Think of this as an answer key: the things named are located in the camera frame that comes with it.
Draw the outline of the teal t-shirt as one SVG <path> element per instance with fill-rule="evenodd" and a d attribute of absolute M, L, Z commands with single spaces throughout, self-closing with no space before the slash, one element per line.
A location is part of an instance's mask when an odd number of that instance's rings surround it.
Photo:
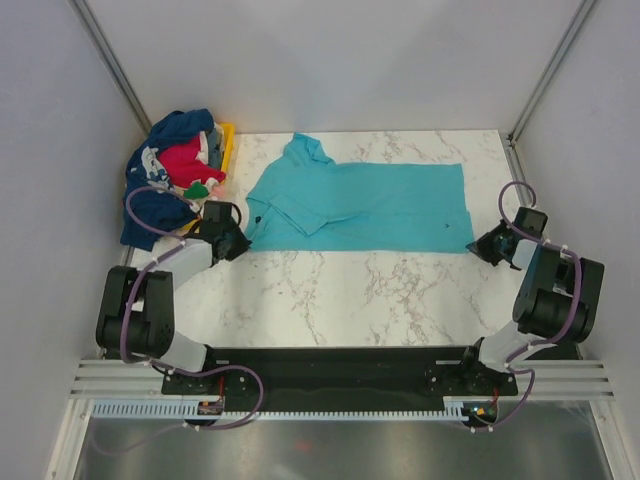
<path fill-rule="evenodd" d="M 254 251 L 459 254 L 474 239 L 461 165 L 337 163 L 300 133 L 246 201 Z"/>

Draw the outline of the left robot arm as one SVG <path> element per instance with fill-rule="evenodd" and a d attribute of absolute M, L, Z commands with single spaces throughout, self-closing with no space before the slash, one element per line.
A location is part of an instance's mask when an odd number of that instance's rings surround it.
<path fill-rule="evenodd" d="M 219 369 L 206 360 L 207 346 L 176 331 L 174 294 L 187 281 L 250 248 L 231 202 L 207 201 L 197 221 L 174 249 L 147 266 L 109 270 L 96 326 L 97 344 L 127 362 L 155 361 L 184 371 L 185 382 L 208 393 Z"/>

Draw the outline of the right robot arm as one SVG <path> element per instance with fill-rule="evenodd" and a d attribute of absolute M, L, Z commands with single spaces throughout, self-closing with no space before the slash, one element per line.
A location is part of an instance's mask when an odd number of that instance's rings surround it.
<path fill-rule="evenodd" d="M 521 207 L 513 222 L 501 220 L 467 245 L 493 266 L 505 261 L 524 273 L 512 320 L 465 350 L 457 377 L 469 393 L 483 392 L 494 371 L 508 372 L 511 362 L 556 345 L 579 344 L 593 329 L 605 266 L 545 242 L 547 220 L 546 214 Z"/>

